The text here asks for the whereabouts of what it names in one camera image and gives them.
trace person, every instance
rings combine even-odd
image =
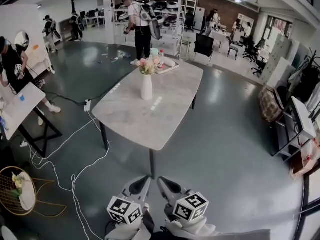
[[[207,37],[210,36],[212,29],[216,27],[216,25],[218,24],[218,21],[219,21],[218,10],[214,9],[213,10],[213,15],[212,15],[212,17],[210,18],[210,21],[209,21],[209,26],[206,28],[205,35]]]
[[[243,38],[243,44],[245,47],[248,45],[248,38],[251,35],[251,23],[248,22],[246,28],[244,29],[244,38]]]
[[[42,33],[46,34],[46,41],[50,44],[52,53],[58,52],[58,49],[54,41],[54,30],[52,28],[53,20],[50,18],[49,15],[45,16],[43,20],[46,21],[46,24]]]
[[[236,33],[237,28],[238,28],[239,25],[240,25],[240,19],[237,18],[236,21],[233,23],[233,26],[232,26],[232,31],[231,31],[231,36],[230,36],[231,40],[234,39],[235,33]]]
[[[34,78],[26,68],[28,56],[21,45],[15,44],[15,47],[13,47],[11,44],[8,44],[8,41],[3,36],[1,36],[0,54],[2,57],[2,62],[0,63],[0,82],[3,87],[11,85],[11,87],[18,94],[27,84],[33,83],[36,85]],[[7,81],[4,81],[3,79],[2,74],[4,70]],[[42,102],[48,107],[50,112],[59,113],[61,111],[60,107],[51,105],[46,97],[42,100]],[[40,117],[38,123],[39,125],[43,124],[43,121]]]
[[[71,17],[70,23],[72,25],[72,31],[75,35],[75,40],[74,40],[75,42],[82,41],[84,36],[82,31],[79,29],[78,18],[79,18],[79,15],[76,13],[76,11],[72,11],[72,17]]]
[[[131,62],[131,65],[136,65],[142,59],[143,52],[146,58],[150,57],[151,31],[149,22],[142,20],[140,17],[141,5],[133,0],[122,0],[122,2],[128,7],[129,15],[129,26],[125,30],[125,33],[129,34],[131,29],[135,27],[136,59]]]

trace white cable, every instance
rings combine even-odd
[[[95,119],[93,119],[88,111],[89,117],[92,119],[92,121],[94,122],[95,126],[98,128],[98,130],[101,132],[100,128],[98,127],[98,125],[96,124],[96,122],[94,121]]]
[[[29,143],[28,143],[28,145],[29,145],[29,147],[30,147],[30,152],[29,152],[29,154],[30,154],[30,160],[31,160],[33,166],[34,166],[37,170],[41,170],[45,165],[51,164],[51,165],[53,166],[53,170],[54,170],[54,173],[55,173],[56,178],[57,178],[58,186],[59,186],[62,190],[72,192],[72,197],[73,197],[73,201],[74,201],[74,204],[75,204],[75,210],[76,210],[76,213],[78,214],[78,217],[79,217],[80,222],[81,222],[82,227],[83,227],[83,231],[84,231],[87,239],[90,240],[90,238],[89,238],[89,236],[88,236],[88,234],[87,234],[87,232],[86,232],[85,225],[84,225],[84,223],[82,222],[82,219],[81,219],[81,216],[80,216],[80,214],[79,214],[78,208],[79,208],[80,213],[81,213],[82,217],[84,218],[84,220],[85,220],[85,222],[86,222],[86,224],[87,224],[90,232],[91,232],[93,235],[95,235],[97,238],[99,238],[100,240],[103,240],[102,238],[100,238],[99,236],[97,236],[97,235],[92,231],[92,229],[90,228],[90,225],[89,225],[89,223],[88,223],[85,215],[83,214],[83,212],[82,212],[82,210],[81,210],[81,206],[80,206],[79,200],[78,200],[78,198],[77,198],[77,196],[76,196],[76,194],[75,194],[75,191],[76,191],[76,181],[77,181],[77,179],[79,178],[79,176],[80,176],[87,168],[89,168],[89,167],[91,167],[91,166],[94,166],[98,161],[104,159],[104,158],[108,155],[108,152],[109,152],[109,150],[110,150],[110,143],[109,143],[109,141],[108,141],[108,150],[106,151],[106,153],[105,153],[105,155],[104,155],[103,157],[100,157],[100,158],[97,159],[94,163],[92,163],[92,164],[86,166],[85,168],[83,168],[82,171],[81,171],[77,176],[74,175],[74,174],[71,176],[71,182],[72,182],[72,188],[71,188],[71,189],[66,189],[66,188],[60,186],[60,181],[59,181],[58,174],[57,174],[57,172],[56,172],[56,167],[55,167],[55,165],[54,165],[51,161],[47,161],[47,162],[46,162],[45,164],[43,164],[40,168],[38,168],[38,167],[36,166],[36,165],[41,165],[41,163],[42,163],[43,160],[48,159],[49,157],[51,157],[51,156],[52,156],[55,152],[57,152],[67,141],[69,141],[69,140],[73,137],[73,135],[75,135],[77,132],[81,131],[83,128],[85,128],[85,127],[86,127],[88,124],[90,124],[92,121],[94,122],[94,124],[95,124],[95,126],[98,128],[98,130],[101,132],[101,130],[99,129],[98,125],[97,125],[96,122],[95,122],[95,119],[96,119],[96,118],[93,119],[93,118],[91,117],[91,121],[90,121],[90,122],[88,122],[88,123],[87,123],[85,126],[83,126],[81,129],[79,129],[79,130],[77,130],[76,132],[74,132],[56,151],[54,151],[51,155],[49,155],[49,156],[46,157],[46,158],[42,158],[42,157],[37,156],[37,152],[33,152],[33,151],[32,151],[32,146],[31,146]],[[35,163],[35,162],[34,162],[34,157],[37,157],[37,158],[41,159],[40,163]]]

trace desk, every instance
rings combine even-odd
[[[227,42],[227,33],[223,33],[222,31],[211,31],[211,37],[214,40],[218,40],[220,42],[219,45],[219,53],[221,53],[220,48],[224,45],[225,42]]]
[[[99,19],[105,19],[105,16],[99,16],[99,17],[93,17],[93,18],[85,18],[86,20],[86,27],[88,27],[88,20],[97,20],[98,22],[98,28],[100,28]]]
[[[160,151],[185,117],[194,109],[203,70],[177,61],[180,67],[152,76],[153,97],[141,98],[143,77],[137,68],[117,84],[92,110],[100,121],[108,149],[105,126],[122,137],[149,149],[151,176],[156,177],[155,151]]]
[[[21,101],[19,94],[23,94],[24,101]],[[11,122],[8,124],[9,130],[3,129],[2,125],[0,126],[1,132],[5,133],[4,138],[10,140],[14,133],[19,129],[21,134],[25,139],[30,143],[31,146],[42,156],[46,157],[47,141],[61,137],[62,133],[38,110],[37,105],[46,97],[46,94],[40,89],[35,87],[32,83],[28,83],[26,87],[19,92],[18,95],[15,95],[13,100],[3,109],[3,112],[10,116]],[[44,136],[37,138],[32,138],[27,130],[23,127],[22,123],[27,118],[27,116],[32,112],[32,110],[45,122]],[[48,127],[50,127],[55,134],[47,136]],[[35,142],[44,140],[43,149],[41,150]]]

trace concrete floor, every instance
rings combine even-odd
[[[53,54],[56,74],[46,78],[45,91],[54,92],[78,102],[98,96],[112,87],[125,74],[135,69],[130,58],[115,63],[117,49],[131,53],[132,47],[89,42],[69,42]],[[220,232],[246,232],[271,229],[272,240],[290,240],[297,226],[293,215],[301,207],[303,181],[292,180],[283,161],[272,158],[270,129],[261,119],[255,86],[238,76],[196,64],[204,70],[197,94],[195,110],[189,110],[164,149],[156,154],[158,176],[172,177],[187,187],[200,191],[209,201],[208,223]],[[99,100],[92,102],[91,108]],[[54,100],[62,108],[51,114],[40,105],[47,117],[63,132],[63,137],[49,142],[48,154],[55,151],[73,132],[91,119],[70,101]],[[31,114],[25,126],[39,133],[37,118]],[[107,130],[110,142],[108,156],[86,170],[76,182],[76,195],[92,230],[101,238],[110,220],[107,206],[124,184],[150,173],[149,152]],[[29,149],[12,147],[16,160],[29,161]],[[60,184],[70,189],[72,174],[106,153],[101,133],[91,123],[78,132],[49,160],[55,164]],[[42,170],[32,169],[33,177],[56,180],[50,164]],[[31,213],[22,219],[45,240],[87,239],[78,219],[72,194],[58,184],[42,190],[40,199],[68,205],[58,218],[43,218]],[[152,182],[148,198],[156,228],[164,225],[165,200],[156,182]],[[45,207],[39,211],[49,212]],[[90,239],[96,237],[88,233]]]

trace black table frame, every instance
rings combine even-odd
[[[48,141],[58,138],[58,137],[62,137],[63,134],[46,118],[46,116],[44,114],[42,114],[40,112],[40,110],[35,107],[33,109],[33,111],[43,120],[43,122],[45,123],[45,127],[44,127],[44,133],[42,136],[33,138],[31,137],[31,135],[28,133],[28,131],[26,130],[26,128],[20,124],[20,126],[18,127],[18,130],[20,131],[20,133],[25,137],[26,141],[35,149],[35,151],[37,151],[39,153],[40,156],[42,156],[43,158],[46,158],[46,153],[47,153],[47,145],[48,145]],[[1,132],[4,133],[5,130],[3,129],[3,126],[1,125]],[[48,128],[51,128],[54,131],[54,134],[47,136],[48,134]],[[6,134],[2,135],[3,138],[5,140],[7,140],[6,138]],[[43,148],[42,150],[36,145],[36,142],[38,141],[42,141],[44,140],[43,143]]]
[[[192,106],[190,107],[191,109],[195,109],[196,106],[196,98],[197,98],[197,94],[194,96],[194,99],[192,101]],[[101,135],[102,135],[102,139],[103,139],[103,143],[104,143],[104,147],[105,150],[109,149],[109,143],[108,143],[108,138],[107,138],[107,133],[106,133],[106,126],[100,122],[100,129],[101,129]],[[149,148],[149,156],[150,156],[150,170],[151,170],[151,178],[153,180],[156,179],[156,151]]]

